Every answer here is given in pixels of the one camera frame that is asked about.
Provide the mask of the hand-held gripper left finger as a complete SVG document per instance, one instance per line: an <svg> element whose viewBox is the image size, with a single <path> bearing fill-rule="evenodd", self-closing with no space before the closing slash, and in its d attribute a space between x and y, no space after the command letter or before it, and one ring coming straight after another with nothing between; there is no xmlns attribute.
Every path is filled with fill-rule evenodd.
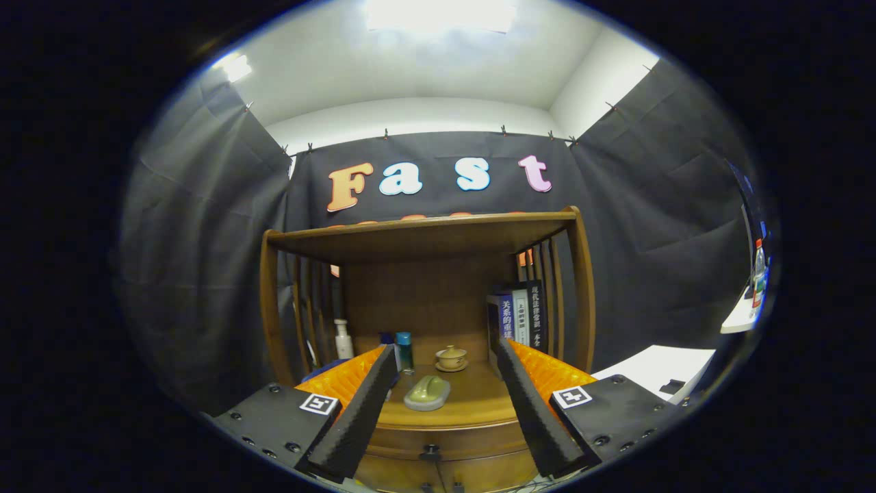
<svg viewBox="0 0 876 493"><path fill-rule="evenodd" d="M279 468L325 480L353 478L395 377L394 349L380 346L347 405L326 391L270 383L212 424Z"/></svg>

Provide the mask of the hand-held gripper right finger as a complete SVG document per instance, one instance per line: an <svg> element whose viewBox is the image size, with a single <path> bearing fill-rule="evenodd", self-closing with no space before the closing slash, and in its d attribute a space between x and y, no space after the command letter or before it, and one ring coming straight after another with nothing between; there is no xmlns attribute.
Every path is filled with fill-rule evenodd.
<svg viewBox="0 0 876 493"><path fill-rule="evenodd" d="M498 368L544 477L565 477L619 461L683 416L682 407L625 375L594 379L511 339L498 343Z"/></svg>

